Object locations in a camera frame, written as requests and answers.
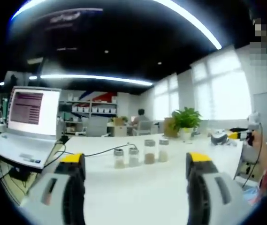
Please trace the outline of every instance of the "black cable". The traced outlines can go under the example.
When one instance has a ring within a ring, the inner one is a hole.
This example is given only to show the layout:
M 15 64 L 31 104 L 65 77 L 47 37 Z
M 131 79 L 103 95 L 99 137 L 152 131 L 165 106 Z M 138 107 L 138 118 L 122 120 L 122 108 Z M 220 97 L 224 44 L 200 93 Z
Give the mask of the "black cable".
M 12 196 L 12 194 L 8 191 L 8 189 L 7 189 L 6 185 L 4 184 L 3 180 L 0 179 L 0 181 L 1 181 L 2 185 L 3 185 L 3 187 L 6 189 L 7 193 L 10 195 L 11 199 L 12 199 L 13 201 L 15 201 L 15 203 L 20 204 L 20 203 L 16 200 L 16 196 L 15 196 L 15 195 Z
M 66 147 L 65 144 L 63 144 L 63 146 L 64 146 L 64 150 L 63 151 L 60 151 L 61 154 L 58 157 L 56 157 L 55 159 L 53 159 L 50 163 L 48 163 L 47 165 L 45 165 L 44 168 L 46 168 L 47 166 L 49 166 L 50 164 L 52 164 L 53 162 L 55 162 L 57 159 L 60 158 L 60 156 L 62 156 L 66 152 L 67 147 Z
M 102 151 L 102 152 L 98 152 L 98 153 L 91 154 L 91 155 L 85 155 L 84 157 L 96 156 L 96 155 L 99 155 L 99 154 L 102 154 L 102 153 L 105 153 L 105 152 L 108 152 L 108 151 L 111 151 L 111 150 L 114 150 L 114 149 L 117 149 L 117 148 L 126 147 L 128 145 L 133 145 L 137 149 L 135 144 L 127 143 L 125 145 L 117 146 L 117 147 L 114 147 L 114 148 L 111 148 L 111 149 L 108 149 L 108 150 L 105 150 L 105 151 Z
M 70 155 L 74 155 L 74 153 L 71 153 L 71 152 L 68 152 L 68 151 L 57 151 L 56 153 L 59 153 L 59 152 L 67 153 L 67 154 L 70 154 Z
M 248 176 L 247 180 L 245 181 L 245 183 L 243 184 L 242 188 L 245 187 L 247 181 L 249 180 L 249 178 L 251 177 L 251 175 L 253 173 L 254 167 L 259 162 L 260 152 L 261 152 L 261 148 L 263 146 L 263 126 L 261 125 L 261 123 L 259 124 L 259 126 L 260 126 L 260 129 L 261 129 L 261 142 L 260 142 L 260 148 L 259 148 L 259 156 L 257 156 L 256 162 L 255 162 L 254 166 L 252 167 L 252 170 L 249 173 L 249 176 Z

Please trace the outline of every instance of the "brown powder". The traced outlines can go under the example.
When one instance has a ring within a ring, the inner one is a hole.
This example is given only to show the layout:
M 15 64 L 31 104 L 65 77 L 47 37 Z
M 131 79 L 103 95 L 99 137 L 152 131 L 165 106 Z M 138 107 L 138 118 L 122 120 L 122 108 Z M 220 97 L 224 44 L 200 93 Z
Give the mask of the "brown powder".
M 155 155 L 153 153 L 145 154 L 145 164 L 155 163 Z

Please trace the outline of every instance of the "laptop screen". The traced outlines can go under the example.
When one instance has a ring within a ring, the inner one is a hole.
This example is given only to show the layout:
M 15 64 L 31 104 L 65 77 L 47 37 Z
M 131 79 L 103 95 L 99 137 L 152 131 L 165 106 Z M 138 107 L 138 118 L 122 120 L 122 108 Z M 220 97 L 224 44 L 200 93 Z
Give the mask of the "laptop screen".
M 9 129 L 56 135 L 60 91 L 15 88 L 11 96 Z

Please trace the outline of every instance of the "jar lid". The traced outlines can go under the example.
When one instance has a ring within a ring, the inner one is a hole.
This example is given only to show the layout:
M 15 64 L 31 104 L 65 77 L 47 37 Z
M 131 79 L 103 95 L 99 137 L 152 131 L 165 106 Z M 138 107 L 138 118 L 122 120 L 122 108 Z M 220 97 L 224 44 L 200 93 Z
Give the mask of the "jar lid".
M 151 139 L 145 140 L 145 146 L 154 147 L 155 146 L 155 141 L 151 140 Z
M 160 145 L 169 145 L 169 140 L 168 139 L 161 139 Z
M 124 155 L 123 149 L 115 149 L 114 150 L 114 156 L 123 156 L 123 155 Z
M 129 154 L 130 155 L 137 155 L 138 154 L 138 149 L 136 149 L 136 148 L 130 148 L 129 149 Z

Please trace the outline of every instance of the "spice jar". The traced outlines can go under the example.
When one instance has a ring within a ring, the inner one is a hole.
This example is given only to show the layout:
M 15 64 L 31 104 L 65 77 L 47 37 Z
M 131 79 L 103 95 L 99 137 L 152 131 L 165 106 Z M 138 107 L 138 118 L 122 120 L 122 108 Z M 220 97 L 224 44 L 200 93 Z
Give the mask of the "spice jar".
M 115 169 L 125 168 L 123 149 L 115 149 L 114 150 L 114 168 Z
M 139 166 L 139 156 L 138 156 L 138 149 L 137 148 L 130 148 L 129 149 L 129 166 L 135 167 Z
M 168 146 L 169 146 L 169 140 L 163 139 L 159 142 L 159 156 L 158 161 L 159 162 L 167 162 L 168 160 Z
M 145 164 L 155 163 L 155 141 L 145 140 Z

